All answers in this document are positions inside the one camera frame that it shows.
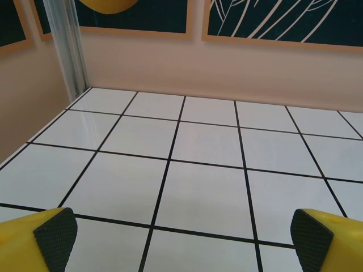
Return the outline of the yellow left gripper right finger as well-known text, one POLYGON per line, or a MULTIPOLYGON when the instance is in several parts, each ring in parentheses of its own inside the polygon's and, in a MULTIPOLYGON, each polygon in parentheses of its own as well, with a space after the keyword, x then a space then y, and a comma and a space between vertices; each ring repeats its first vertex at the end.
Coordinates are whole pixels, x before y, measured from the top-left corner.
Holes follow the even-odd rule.
POLYGON ((362 271, 362 222, 298 209, 291 237, 303 271, 362 271))

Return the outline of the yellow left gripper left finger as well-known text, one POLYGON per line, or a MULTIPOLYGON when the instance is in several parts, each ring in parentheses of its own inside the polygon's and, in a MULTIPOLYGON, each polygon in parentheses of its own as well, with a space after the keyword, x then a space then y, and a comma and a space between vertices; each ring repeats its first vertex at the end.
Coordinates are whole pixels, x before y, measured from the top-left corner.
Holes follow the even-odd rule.
POLYGON ((76 236, 69 207, 2 222, 1 271, 65 271, 76 236))

